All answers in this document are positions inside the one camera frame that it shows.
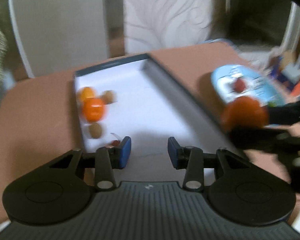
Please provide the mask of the large orange tangerine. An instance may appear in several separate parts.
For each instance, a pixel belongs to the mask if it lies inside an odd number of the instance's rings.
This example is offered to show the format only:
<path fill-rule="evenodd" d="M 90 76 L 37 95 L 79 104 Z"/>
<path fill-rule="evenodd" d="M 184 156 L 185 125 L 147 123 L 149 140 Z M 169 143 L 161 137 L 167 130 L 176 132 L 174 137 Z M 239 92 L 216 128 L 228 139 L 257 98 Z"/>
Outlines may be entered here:
<path fill-rule="evenodd" d="M 105 103 L 101 98 L 89 98 L 83 102 L 82 114 L 87 122 L 100 121 L 105 112 Z"/>

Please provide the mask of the small yellow-orange kumquat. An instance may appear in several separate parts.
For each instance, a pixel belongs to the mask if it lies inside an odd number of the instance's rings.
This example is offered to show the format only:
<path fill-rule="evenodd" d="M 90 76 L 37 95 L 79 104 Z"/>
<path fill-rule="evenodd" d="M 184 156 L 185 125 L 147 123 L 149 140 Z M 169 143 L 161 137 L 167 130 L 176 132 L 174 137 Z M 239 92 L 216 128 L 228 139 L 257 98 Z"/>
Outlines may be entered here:
<path fill-rule="evenodd" d="M 96 91 L 92 87 L 83 87 L 77 92 L 77 99 L 79 103 L 85 102 L 85 100 L 96 97 Z"/>

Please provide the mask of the black white cardboard box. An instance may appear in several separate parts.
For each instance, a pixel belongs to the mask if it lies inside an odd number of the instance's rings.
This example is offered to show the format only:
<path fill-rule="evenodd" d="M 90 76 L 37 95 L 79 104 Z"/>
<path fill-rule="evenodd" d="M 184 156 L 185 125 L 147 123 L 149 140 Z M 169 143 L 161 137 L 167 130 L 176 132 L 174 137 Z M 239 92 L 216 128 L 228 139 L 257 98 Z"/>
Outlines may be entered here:
<path fill-rule="evenodd" d="M 88 67 L 74 74 L 74 90 L 112 90 L 114 103 L 101 120 L 102 137 L 93 139 L 79 117 L 83 148 L 95 152 L 114 139 L 132 140 L 127 166 L 115 170 L 117 181 L 183 181 L 184 170 L 173 168 L 167 141 L 195 146 L 205 153 L 226 148 L 242 156 L 221 131 L 216 119 L 162 65 L 143 54 Z"/>

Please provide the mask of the orange blue cardboard box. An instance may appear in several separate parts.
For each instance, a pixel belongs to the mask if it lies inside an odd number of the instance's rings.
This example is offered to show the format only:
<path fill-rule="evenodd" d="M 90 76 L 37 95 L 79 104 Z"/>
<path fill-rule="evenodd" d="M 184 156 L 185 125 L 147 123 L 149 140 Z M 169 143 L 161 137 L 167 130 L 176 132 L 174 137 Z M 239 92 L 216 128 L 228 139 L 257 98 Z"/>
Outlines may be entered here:
<path fill-rule="evenodd" d="M 269 61 L 272 67 L 271 77 L 283 84 L 291 96 L 300 96 L 300 67 L 296 64 L 293 51 L 275 55 Z"/>

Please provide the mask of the blue tiger cartoon plate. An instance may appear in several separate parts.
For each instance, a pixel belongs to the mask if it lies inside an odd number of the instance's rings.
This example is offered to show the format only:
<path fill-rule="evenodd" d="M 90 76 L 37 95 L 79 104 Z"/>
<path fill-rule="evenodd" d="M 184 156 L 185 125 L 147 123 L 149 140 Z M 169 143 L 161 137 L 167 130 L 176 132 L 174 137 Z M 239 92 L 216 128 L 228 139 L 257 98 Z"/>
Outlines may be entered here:
<path fill-rule="evenodd" d="M 243 93 L 236 93 L 232 84 L 241 77 L 247 85 Z M 257 71 L 240 64 L 227 64 L 215 69 L 211 74 L 211 83 L 218 97 L 228 104 L 241 96 L 249 96 L 262 106 L 283 106 L 286 102 L 270 80 Z"/>

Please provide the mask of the brown table mat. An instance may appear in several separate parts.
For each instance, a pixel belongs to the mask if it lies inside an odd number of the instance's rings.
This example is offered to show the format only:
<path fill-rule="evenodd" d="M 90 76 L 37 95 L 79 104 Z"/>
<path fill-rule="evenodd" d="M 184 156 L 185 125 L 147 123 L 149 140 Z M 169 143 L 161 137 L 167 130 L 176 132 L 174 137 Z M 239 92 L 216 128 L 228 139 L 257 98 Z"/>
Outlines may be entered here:
<path fill-rule="evenodd" d="M 162 63 L 209 112 L 223 105 L 213 91 L 211 72 L 225 64 L 249 65 L 224 42 L 155 50 Z M 72 88 L 73 70 L 19 81 L 0 104 L 0 223 L 5 187 L 16 178 L 81 145 Z"/>

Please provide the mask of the black television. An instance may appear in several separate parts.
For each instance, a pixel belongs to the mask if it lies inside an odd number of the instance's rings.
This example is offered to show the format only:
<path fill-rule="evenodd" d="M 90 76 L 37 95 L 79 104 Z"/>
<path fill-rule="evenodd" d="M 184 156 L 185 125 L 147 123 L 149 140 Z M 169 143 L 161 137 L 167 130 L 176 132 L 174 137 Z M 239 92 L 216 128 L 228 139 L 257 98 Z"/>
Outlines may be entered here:
<path fill-rule="evenodd" d="M 289 0 L 228 0 L 227 37 L 236 44 L 280 46 L 286 34 Z"/>

